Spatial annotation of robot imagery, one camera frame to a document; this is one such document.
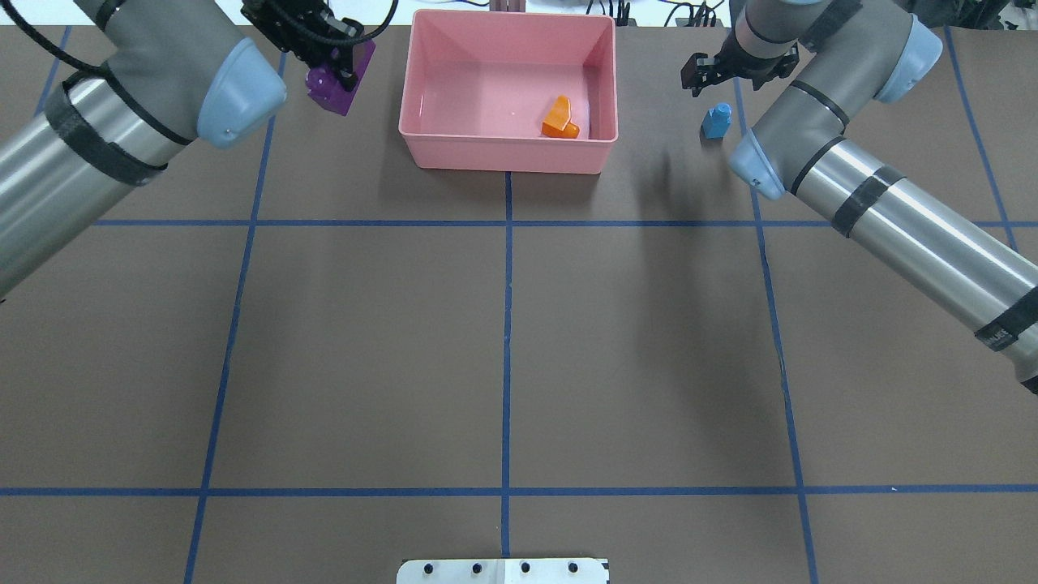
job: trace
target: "purple block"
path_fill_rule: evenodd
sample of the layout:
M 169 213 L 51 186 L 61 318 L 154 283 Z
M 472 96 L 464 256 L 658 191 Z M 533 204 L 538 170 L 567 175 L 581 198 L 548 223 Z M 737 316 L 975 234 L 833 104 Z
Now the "purple block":
M 316 66 L 306 74 L 307 94 L 318 105 L 332 113 L 346 115 L 350 111 L 353 98 L 360 90 L 360 83 L 364 78 L 364 72 L 367 71 L 367 64 L 372 62 L 372 55 L 375 54 L 375 41 L 368 40 L 360 45 L 358 49 L 363 54 L 354 63 L 354 69 L 357 74 L 357 86 L 352 91 L 347 91 L 343 88 L 343 85 L 339 84 L 338 79 L 335 79 L 335 75 L 327 63 Z

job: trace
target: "blue block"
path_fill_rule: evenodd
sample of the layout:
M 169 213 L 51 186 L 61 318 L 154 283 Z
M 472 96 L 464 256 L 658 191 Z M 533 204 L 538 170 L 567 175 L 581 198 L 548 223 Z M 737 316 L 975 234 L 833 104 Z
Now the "blue block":
M 710 108 L 703 118 L 703 136 L 710 139 L 723 138 L 732 127 L 732 106 L 719 103 Z

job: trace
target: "orange block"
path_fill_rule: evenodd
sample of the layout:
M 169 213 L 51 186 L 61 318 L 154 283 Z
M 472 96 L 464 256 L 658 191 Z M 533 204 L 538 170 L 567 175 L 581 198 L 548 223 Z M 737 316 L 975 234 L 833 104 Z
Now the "orange block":
M 575 138 L 580 133 L 580 128 L 570 121 L 571 118 L 570 99 L 558 95 L 541 122 L 541 133 L 549 138 Z

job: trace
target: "pink tray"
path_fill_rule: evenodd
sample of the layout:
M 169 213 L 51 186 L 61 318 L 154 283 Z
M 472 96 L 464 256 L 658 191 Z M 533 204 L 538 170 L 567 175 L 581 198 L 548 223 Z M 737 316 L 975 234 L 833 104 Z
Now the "pink tray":
M 618 135 L 616 45 L 608 17 L 418 10 L 400 133 L 422 168 L 601 172 Z M 576 139 L 541 135 L 561 94 Z

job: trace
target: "blue grid line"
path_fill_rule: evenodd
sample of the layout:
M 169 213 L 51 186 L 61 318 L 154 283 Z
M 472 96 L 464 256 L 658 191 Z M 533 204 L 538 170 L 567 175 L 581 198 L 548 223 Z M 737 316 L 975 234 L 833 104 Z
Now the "blue grid line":
M 69 45 L 70 36 L 72 36 L 72 27 L 66 26 L 64 34 L 61 35 L 61 41 L 58 43 L 58 48 L 62 51 Z M 60 64 L 61 61 L 57 57 L 54 57 L 54 62 L 51 63 L 51 72 L 47 75 L 47 82 L 44 83 L 44 92 L 39 94 L 39 101 L 36 102 L 36 109 L 32 114 L 33 116 L 44 112 L 44 106 L 47 105 L 47 95 L 51 94 L 51 86 L 54 85 L 54 78 L 58 75 L 58 65 Z
M 742 104 L 742 87 L 735 78 L 735 102 L 739 110 L 739 130 L 745 136 L 746 113 Z M 786 407 L 786 430 L 789 436 L 790 456 L 793 460 L 793 478 L 796 481 L 796 499 L 800 507 L 800 527 L 803 531 L 803 549 L 808 556 L 808 574 L 812 584 L 818 584 L 818 564 L 815 561 L 815 541 L 811 532 L 811 516 L 808 512 L 808 496 L 803 488 L 803 469 L 800 465 L 800 447 L 796 440 L 796 421 L 793 417 L 793 400 L 789 393 L 789 376 L 786 371 L 786 355 L 782 345 L 782 331 L 778 328 L 778 310 L 775 307 L 774 287 L 771 282 L 771 267 L 768 265 L 767 242 L 764 238 L 764 223 L 761 217 L 760 198 L 757 191 L 749 189 L 749 197 L 754 204 L 754 219 L 757 221 L 757 245 L 761 254 L 761 268 L 764 271 L 764 289 L 768 299 L 768 313 L 771 317 L 771 336 L 778 357 L 778 369 L 782 377 L 782 393 Z
M 147 489 L 107 486 L 10 486 L 0 497 L 198 497 L 198 489 Z
M 917 495 L 940 493 L 1038 493 L 1038 484 L 868 484 L 808 486 L 809 495 Z
M 517 227 L 752 227 L 748 220 L 518 220 Z
M 504 172 L 504 339 L 501 371 L 501 557 L 512 555 L 512 172 Z
M 979 227 L 1003 227 L 1006 225 L 1014 228 L 1038 227 L 1038 221 L 973 221 Z M 252 224 L 248 219 L 99 219 L 94 226 L 249 226 Z M 700 221 L 668 221 L 668 220 L 515 220 L 513 227 L 692 227 L 692 228 L 713 228 L 713 227 L 756 227 L 758 222 L 753 220 L 700 220 Z M 818 219 L 761 219 L 760 224 L 765 228 L 776 227 L 830 227 L 831 223 Z M 284 227 L 308 227 L 308 226 L 342 226 L 342 227 L 503 227 L 506 221 L 498 220 L 411 220 L 411 219 L 260 219 L 256 221 L 258 227 L 284 226 Z
M 432 488 L 432 489 L 210 489 L 213 497 L 366 497 L 366 498 L 409 498 L 409 497 L 500 497 L 496 486 L 474 488 Z
M 962 98 L 962 107 L 966 111 L 969 131 L 973 132 L 974 141 L 977 142 L 977 151 L 980 152 L 980 161 L 984 164 L 987 182 L 991 185 L 994 204 L 999 207 L 999 216 L 1002 217 L 1001 226 L 1006 229 L 1006 239 L 1009 241 L 1009 246 L 1013 248 L 1013 251 L 1019 251 L 1016 247 L 1016 237 L 1013 234 L 1013 227 L 1009 224 L 1009 215 L 1006 214 L 1006 205 L 1002 201 L 1002 193 L 999 191 L 999 182 L 994 179 L 994 171 L 991 170 L 991 162 L 987 158 L 987 148 L 984 147 L 984 140 L 980 137 L 980 130 L 977 128 L 977 119 L 974 117 L 973 107 L 969 106 L 969 96 L 966 94 L 966 86 L 962 82 L 962 72 L 959 69 L 959 59 L 955 54 L 955 41 L 952 40 L 952 29 L 948 25 L 945 25 L 945 39 L 948 40 L 948 56 L 952 59 L 952 68 L 955 71 L 955 82 L 959 86 L 959 96 Z
M 716 497 L 796 495 L 795 486 L 534 486 L 513 488 L 514 497 Z
M 99 227 L 225 227 L 249 226 L 248 219 L 98 219 L 93 222 Z
M 346 226 L 346 227 L 503 227 L 504 221 L 412 220 L 412 219 L 261 219 L 258 226 Z
M 277 74 L 284 77 L 285 54 L 277 66 Z M 188 549 L 187 566 L 184 569 L 184 584 L 191 584 L 194 578 L 195 560 L 198 556 L 198 541 L 201 538 L 201 526 L 206 519 L 206 502 L 209 497 L 209 484 L 213 476 L 213 461 L 216 456 L 216 442 L 220 436 L 220 419 L 223 416 L 223 404 L 227 395 L 227 381 L 230 379 L 230 358 L 238 338 L 238 324 L 242 314 L 242 297 L 245 294 L 245 279 L 249 273 L 249 262 L 252 258 L 252 243 L 255 240 L 256 221 L 260 217 L 260 203 L 263 201 L 263 187 L 267 177 L 267 161 L 270 158 L 270 144 L 274 138 L 274 124 L 277 116 L 267 122 L 267 137 L 263 145 L 263 156 L 260 159 L 260 172 L 256 176 L 256 190 L 252 197 L 252 213 L 249 216 L 249 231 L 245 238 L 245 251 L 242 253 L 242 268 L 238 276 L 238 288 L 235 290 L 235 307 L 230 315 L 230 331 L 227 333 L 227 347 L 223 356 L 223 369 L 220 373 L 220 387 L 216 394 L 216 408 L 213 412 L 213 426 L 210 429 L 209 446 L 206 449 L 206 466 L 201 475 L 201 493 L 198 495 L 198 507 L 195 510 L 194 528 L 191 531 L 191 546 Z
M 1034 493 L 1038 483 L 807 485 L 807 495 L 919 495 L 945 493 Z M 510 497 L 754 497 L 792 496 L 795 485 L 772 486 L 512 486 Z M 229 488 L 210 489 L 207 498 L 381 498 L 501 497 L 496 486 L 444 488 Z M 0 497 L 199 497 L 200 489 L 0 488 Z

